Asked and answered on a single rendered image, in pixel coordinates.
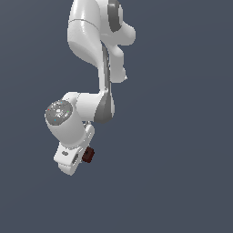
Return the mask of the dark red small block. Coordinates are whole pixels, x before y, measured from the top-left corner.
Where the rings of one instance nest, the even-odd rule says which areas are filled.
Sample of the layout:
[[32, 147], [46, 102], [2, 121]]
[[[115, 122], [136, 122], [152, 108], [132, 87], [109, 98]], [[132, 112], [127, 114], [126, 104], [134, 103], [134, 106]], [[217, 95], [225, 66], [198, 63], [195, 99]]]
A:
[[95, 154], [95, 151], [91, 147], [87, 147], [84, 155], [82, 156], [82, 160], [84, 162], [90, 163], [92, 161], [92, 158]]

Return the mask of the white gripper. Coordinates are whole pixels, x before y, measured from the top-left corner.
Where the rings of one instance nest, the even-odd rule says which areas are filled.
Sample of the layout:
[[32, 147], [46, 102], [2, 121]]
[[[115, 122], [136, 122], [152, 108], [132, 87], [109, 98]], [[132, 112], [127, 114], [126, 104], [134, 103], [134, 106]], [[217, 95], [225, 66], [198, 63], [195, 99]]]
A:
[[85, 131], [86, 137], [79, 146], [68, 148], [59, 144], [54, 156], [54, 161], [58, 164], [60, 170], [69, 176], [72, 176], [75, 173], [77, 166], [84, 162], [82, 156], [84, 155], [86, 148], [89, 147], [92, 137], [95, 134], [95, 129], [90, 123], [85, 124]]

